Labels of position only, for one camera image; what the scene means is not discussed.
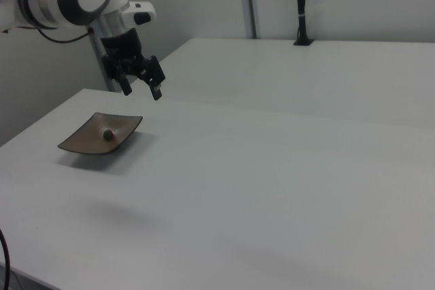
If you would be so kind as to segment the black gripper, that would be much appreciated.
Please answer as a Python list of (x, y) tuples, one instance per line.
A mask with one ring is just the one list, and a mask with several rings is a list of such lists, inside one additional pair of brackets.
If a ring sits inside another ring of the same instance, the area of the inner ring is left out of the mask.
[(161, 83), (166, 79), (164, 72), (155, 56), (145, 58), (136, 29), (115, 36), (101, 38), (105, 49), (102, 63), (109, 79), (116, 81), (125, 96), (132, 92), (127, 75), (139, 75), (150, 88), (155, 101), (162, 97)]

